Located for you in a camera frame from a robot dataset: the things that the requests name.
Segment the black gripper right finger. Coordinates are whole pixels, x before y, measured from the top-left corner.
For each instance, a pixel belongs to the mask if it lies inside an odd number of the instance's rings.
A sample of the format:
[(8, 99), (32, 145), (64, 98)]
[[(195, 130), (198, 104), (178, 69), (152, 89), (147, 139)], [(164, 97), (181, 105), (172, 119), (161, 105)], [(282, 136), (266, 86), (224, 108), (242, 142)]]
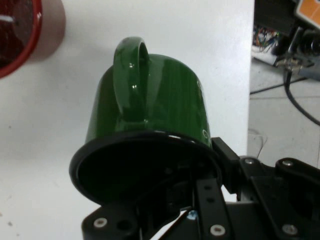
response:
[(238, 199), (257, 205), (262, 229), (270, 240), (320, 238), (320, 170), (286, 157), (274, 166), (238, 156), (220, 137), (211, 139), (222, 182)]

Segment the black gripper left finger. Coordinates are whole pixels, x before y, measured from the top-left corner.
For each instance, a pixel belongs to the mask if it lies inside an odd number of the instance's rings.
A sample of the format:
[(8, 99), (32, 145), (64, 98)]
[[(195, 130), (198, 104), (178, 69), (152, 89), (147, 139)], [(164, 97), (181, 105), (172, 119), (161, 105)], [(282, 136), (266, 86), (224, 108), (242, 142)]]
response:
[(216, 178), (183, 180), (138, 202), (103, 205), (82, 222), (85, 240), (232, 240), (234, 231)]

